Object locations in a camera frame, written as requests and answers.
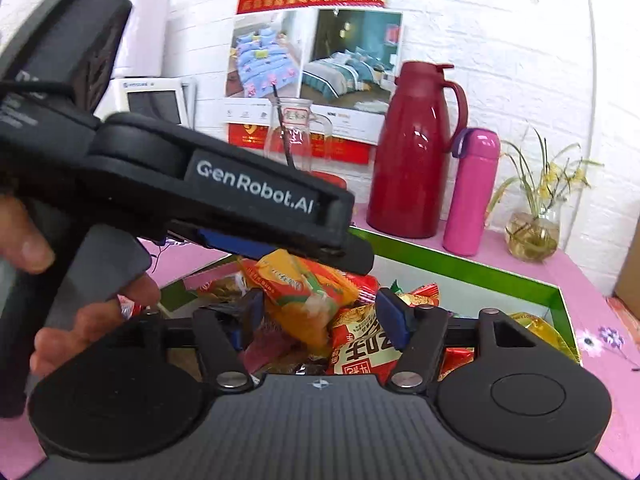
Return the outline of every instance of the cardboard box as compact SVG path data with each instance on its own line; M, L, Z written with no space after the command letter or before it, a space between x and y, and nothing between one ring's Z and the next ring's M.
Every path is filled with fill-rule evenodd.
M614 294L640 319L640 222L618 276Z

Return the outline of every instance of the finger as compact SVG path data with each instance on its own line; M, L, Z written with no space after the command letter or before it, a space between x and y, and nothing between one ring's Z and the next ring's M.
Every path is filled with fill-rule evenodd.
M120 302L92 303L76 313L73 333L79 338L93 343L119 327L124 322Z
M34 352L29 359L31 372L38 377L46 377L56 370L57 366L44 359L40 354Z
M89 346L88 341L73 332L57 328L40 329L33 343L35 352L32 359L35 360L35 364L31 363L32 369L40 371L46 369L44 362L58 368Z
M33 274L46 270L55 258L22 202L7 195L0 196L0 256Z
M155 305L160 301L160 289L148 274L143 274L135 282L129 283L120 293L143 306Z

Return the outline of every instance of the pillow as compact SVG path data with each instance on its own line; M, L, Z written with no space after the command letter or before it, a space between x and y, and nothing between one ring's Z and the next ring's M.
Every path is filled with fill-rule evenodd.
M348 60L351 59L351 56L349 54L344 53L344 52L336 52L332 56L332 58L334 59L334 61L337 64L344 65L345 63L347 63Z
M250 41L254 40L254 35L253 34L247 34L246 36L240 36L237 40L236 40L236 46L240 45L241 43L249 43Z
M265 34L264 36L260 36L260 44L262 46L267 46L268 44L275 43L276 41L276 33L273 34Z
M369 52L368 50L364 50L363 48L360 48L359 46L356 47L356 54L360 54L361 56L373 57L373 53L372 52Z

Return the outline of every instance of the metal screw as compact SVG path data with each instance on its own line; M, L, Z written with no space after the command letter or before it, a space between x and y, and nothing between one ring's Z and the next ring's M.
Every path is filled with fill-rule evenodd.
M422 384L422 377L415 372L398 372L393 374L391 382L399 388L415 388Z
M246 375L240 372L222 372L216 377L216 381L229 390L235 390L248 383Z

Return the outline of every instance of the glass vase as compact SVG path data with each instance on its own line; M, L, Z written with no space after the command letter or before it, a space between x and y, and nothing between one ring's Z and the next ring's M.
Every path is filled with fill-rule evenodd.
M542 262L556 252L560 243L560 216L565 199L544 200L536 197L532 214L523 198L505 227L504 237L509 252L525 262Z

